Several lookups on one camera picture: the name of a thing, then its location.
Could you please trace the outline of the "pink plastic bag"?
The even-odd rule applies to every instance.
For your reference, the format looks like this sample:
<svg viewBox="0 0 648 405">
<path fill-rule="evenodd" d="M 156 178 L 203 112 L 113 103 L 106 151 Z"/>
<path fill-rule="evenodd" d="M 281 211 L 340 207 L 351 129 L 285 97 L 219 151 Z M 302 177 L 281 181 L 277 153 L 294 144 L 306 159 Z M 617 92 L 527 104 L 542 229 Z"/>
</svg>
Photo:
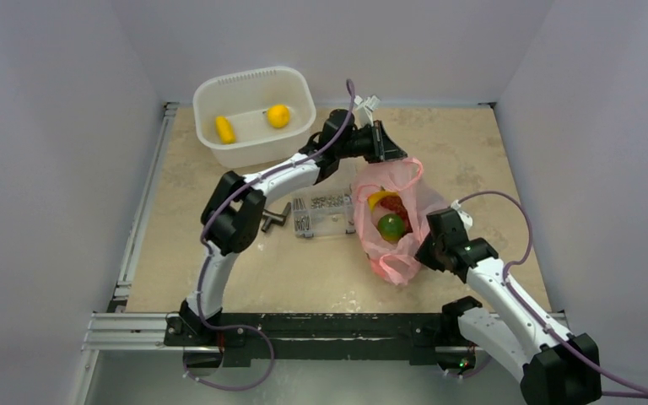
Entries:
<svg viewBox="0 0 648 405">
<path fill-rule="evenodd" d="M 415 254 L 429 234 L 426 215 L 448 207 L 423 180 L 415 158 L 366 165 L 352 184 L 354 228 L 372 271 L 403 285 L 421 268 Z"/>
</svg>

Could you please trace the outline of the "green fake apple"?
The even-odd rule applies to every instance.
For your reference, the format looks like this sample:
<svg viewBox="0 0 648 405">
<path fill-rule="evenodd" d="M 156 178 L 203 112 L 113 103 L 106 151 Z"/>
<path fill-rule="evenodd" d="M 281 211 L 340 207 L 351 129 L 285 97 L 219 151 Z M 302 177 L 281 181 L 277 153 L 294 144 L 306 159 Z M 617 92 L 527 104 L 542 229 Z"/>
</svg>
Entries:
<svg viewBox="0 0 648 405">
<path fill-rule="evenodd" d="M 406 234 L 402 219 L 394 213 L 382 216 L 378 220 L 376 228 L 381 238 L 392 244 L 397 243 Z"/>
</svg>

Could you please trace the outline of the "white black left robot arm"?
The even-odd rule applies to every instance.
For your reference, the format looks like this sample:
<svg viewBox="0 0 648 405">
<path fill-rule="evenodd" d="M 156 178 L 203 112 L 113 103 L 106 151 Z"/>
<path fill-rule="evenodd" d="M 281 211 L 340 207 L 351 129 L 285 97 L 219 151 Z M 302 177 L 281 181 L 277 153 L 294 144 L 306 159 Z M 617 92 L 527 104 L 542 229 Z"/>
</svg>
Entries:
<svg viewBox="0 0 648 405">
<path fill-rule="evenodd" d="M 343 159 L 362 157 L 369 164 L 380 164 L 407 156 L 386 134 L 381 121 L 358 127 L 352 112 L 334 110 L 322 130 L 282 163 L 254 174 L 228 171 L 222 175 L 201 215 L 204 261 L 196 287 L 177 314 L 167 316 L 164 344 L 216 343 L 224 331 L 217 320 L 231 271 L 239 255 L 255 241 L 270 203 L 323 182 Z"/>
</svg>

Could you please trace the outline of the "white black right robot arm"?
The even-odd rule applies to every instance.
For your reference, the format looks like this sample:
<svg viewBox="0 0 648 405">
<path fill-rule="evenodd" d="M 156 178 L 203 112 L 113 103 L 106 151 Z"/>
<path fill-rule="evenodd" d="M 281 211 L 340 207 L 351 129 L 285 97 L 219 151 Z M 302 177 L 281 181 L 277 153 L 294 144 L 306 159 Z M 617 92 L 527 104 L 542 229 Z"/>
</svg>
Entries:
<svg viewBox="0 0 648 405">
<path fill-rule="evenodd" d="M 449 271 L 495 310 L 467 296 L 441 309 L 440 332 L 450 343 L 475 343 L 518 382 L 528 404 L 589 404 L 602 396 L 599 349 L 587 334 L 575 335 L 524 292 L 483 238 L 469 239 L 460 214 L 428 213 L 429 233 L 416 258 Z"/>
</svg>

